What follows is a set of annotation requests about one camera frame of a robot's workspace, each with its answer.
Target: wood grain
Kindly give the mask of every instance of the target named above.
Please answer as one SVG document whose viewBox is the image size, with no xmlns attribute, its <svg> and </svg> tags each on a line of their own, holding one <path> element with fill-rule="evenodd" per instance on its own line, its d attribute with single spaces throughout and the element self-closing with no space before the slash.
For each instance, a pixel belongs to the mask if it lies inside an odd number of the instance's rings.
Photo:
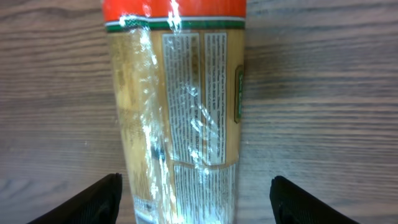
<svg viewBox="0 0 398 224">
<path fill-rule="evenodd" d="M 238 223 L 284 175 L 361 223 L 398 223 L 398 2 L 249 0 Z M 97 0 L 0 3 L 0 223 L 124 174 Z"/>
</svg>

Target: red label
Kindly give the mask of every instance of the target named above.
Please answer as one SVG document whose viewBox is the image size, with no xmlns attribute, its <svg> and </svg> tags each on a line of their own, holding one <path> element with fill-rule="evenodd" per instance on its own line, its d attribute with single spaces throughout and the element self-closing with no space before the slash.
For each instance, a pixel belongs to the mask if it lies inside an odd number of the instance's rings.
<svg viewBox="0 0 398 224">
<path fill-rule="evenodd" d="M 246 0 L 103 0 L 105 21 L 123 15 L 145 17 L 236 16 L 246 17 Z"/>
</svg>

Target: green stripe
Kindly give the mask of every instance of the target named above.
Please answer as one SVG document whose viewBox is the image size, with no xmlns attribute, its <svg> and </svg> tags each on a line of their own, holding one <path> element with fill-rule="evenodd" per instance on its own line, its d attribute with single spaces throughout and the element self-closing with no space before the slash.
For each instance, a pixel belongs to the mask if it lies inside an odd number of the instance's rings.
<svg viewBox="0 0 398 224">
<path fill-rule="evenodd" d="M 126 25 L 106 26 L 108 32 L 123 32 L 132 28 L 148 27 L 152 30 L 168 30 L 170 25 L 168 22 L 146 22 L 140 20 L 125 21 Z M 182 21 L 182 29 L 244 29 L 243 21 Z"/>
</svg>

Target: white stripe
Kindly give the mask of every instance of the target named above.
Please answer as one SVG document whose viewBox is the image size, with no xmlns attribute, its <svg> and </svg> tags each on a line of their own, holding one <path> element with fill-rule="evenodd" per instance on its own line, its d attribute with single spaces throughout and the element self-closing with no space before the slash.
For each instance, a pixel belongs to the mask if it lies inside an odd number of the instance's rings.
<svg viewBox="0 0 398 224">
<path fill-rule="evenodd" d="M 120 18 L 120 21 L 112 21 L 112 22 L 106 22 L 106 26 L 114 26 L 114 25 L 120 25 L 121 21 L 125 20 L 140 20 L 140 21 L 146 21 L 146 22 L 167 22 L 168 17 L 161 17 L 161 18 L 148 18 L 148 17 L 143 17 L 143 16 L 122 16 Z M 208 17 L 181 17 L 182 21 L 241 21 L 244 22 L 245 18 L 243 17 L 235 17 L 235 16 L 208 16 Z"/>
</svg>

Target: package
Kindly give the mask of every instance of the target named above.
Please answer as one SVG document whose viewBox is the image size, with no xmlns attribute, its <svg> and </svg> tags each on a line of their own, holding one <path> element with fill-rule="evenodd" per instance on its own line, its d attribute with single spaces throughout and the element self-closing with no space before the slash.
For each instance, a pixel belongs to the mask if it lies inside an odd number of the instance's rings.
<svg viewBox="0 0 398 224">
<path fill-rule="evenodd" d="M 246 0 L 103 0 L 137 223 L 232 223 Z"/>
</svg>

